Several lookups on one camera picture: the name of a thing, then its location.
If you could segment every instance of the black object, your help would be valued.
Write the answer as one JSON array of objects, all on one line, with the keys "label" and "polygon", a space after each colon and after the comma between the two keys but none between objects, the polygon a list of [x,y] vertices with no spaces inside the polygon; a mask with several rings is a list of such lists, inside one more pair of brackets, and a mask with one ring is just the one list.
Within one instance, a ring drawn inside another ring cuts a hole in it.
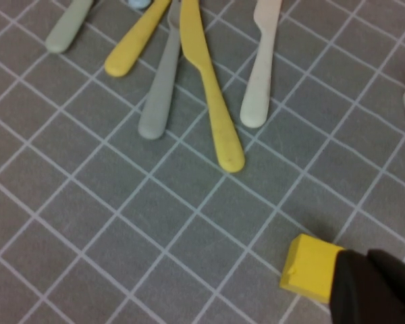
[{"label": "black object", "polygon": [[333,324],[405,324],[405,264],[381,250],[339,252],[330,310]]}]

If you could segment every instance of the yellow butter knife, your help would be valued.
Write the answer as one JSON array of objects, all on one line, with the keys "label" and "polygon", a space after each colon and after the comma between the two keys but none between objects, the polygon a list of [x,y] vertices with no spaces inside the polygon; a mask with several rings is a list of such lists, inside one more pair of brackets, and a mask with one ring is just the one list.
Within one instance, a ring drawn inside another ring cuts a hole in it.
[{"label": "yellow butter knife", "polygon": [[105,61],[105,71],[110,76],[124,76],[132,69],[170,3],[171,0],[155,0],[124,35]]},{"label": "yellow butter knife", "polygon": [[211,63],[198,0],[182,0],[180,38],[184,56],[201,74],[219,165],[227,172],[240,171],[244,152]]}]

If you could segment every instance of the yellow handle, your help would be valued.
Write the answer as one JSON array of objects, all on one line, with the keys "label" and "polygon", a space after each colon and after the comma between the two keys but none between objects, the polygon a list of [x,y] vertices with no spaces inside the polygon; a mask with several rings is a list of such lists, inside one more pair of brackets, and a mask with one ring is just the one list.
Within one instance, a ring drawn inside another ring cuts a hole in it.
[{"label": "yellow handle", "polygon": [[155,0],[124,35],[105,61],[105,71],[110,76],[124,76],[132,69],[170,3],[171,0]]},{"label": "yellow handle", "polygon": [[201,69],[213,142],[219,165],[227,172],[238,172],[244,167],[244,152],[227,105],[211,65]]}]

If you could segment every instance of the fork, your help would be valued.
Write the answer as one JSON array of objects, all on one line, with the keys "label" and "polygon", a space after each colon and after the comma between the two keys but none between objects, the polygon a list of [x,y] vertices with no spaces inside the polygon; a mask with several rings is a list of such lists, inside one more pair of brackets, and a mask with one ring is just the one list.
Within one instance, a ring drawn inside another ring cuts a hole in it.
[{"label": "fork", "polygon": [[261,41],[240,110],[240,119],[249,128],[261,127],[267,120],[273,50],[281,5],[282,0],[258,0],[256,3],[254,20],[261,31]]},{"label": "fork", "polygon": [[138,132],[148,140],[161,137],[167,125],[180,53],[180,8],[180,0],[173,0],[168,13],[167,44],[138,124]]}]

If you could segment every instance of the gray grid mat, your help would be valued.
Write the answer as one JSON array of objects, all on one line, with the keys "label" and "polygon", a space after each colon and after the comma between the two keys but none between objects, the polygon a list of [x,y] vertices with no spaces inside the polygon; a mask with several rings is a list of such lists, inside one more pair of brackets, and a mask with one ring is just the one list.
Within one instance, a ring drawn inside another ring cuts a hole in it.
[{"label": "gray grid mat", "polygon": [[[70,0],[0,0],[0,324],[329,323],[280,290],[305,232],[405,261],[405,0],[283,0],[273,100],[215,162],[203,88],[181,60],[168,131],[136,133],[167,38],[102,69],[139,18],[100,0],[65,54],[43,40]],[[254,0],[201,0],[233,118],[256,54]]]}]

